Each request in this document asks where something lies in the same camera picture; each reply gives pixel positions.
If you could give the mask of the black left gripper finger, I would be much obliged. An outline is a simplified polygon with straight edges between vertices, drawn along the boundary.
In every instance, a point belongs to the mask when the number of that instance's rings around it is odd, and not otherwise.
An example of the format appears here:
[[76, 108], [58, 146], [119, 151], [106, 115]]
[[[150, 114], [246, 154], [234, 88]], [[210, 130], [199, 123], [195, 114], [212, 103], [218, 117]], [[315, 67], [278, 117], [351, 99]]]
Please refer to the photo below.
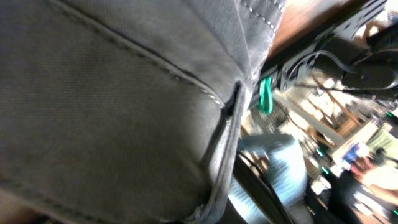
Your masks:
[[297, 224], [284, 207], [264, 173], [238, 152], [228, 191], [228, 202], [219, 224]]

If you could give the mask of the grey shorts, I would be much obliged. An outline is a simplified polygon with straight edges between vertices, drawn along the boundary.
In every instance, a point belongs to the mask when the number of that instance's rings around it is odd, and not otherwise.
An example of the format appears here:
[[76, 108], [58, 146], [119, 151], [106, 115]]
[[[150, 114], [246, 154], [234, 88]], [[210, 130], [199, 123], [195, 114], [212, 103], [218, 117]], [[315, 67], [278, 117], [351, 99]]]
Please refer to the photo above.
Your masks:
[[68, 223], [216, 223], [284, 1], [1, 2], [1, 190]]

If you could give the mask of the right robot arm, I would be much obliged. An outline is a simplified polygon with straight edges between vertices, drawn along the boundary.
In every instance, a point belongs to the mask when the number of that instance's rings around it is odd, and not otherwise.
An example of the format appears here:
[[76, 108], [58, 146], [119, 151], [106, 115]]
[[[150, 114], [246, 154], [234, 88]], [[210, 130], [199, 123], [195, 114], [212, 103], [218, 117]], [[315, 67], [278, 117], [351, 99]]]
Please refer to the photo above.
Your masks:
[[397, 24], [368, 37], [364, 44], [335, 37], [323, 49], [345, 67], [319, 54], [315, 68], [340, 81], [343, 93], [372, 100], [397, 99]]

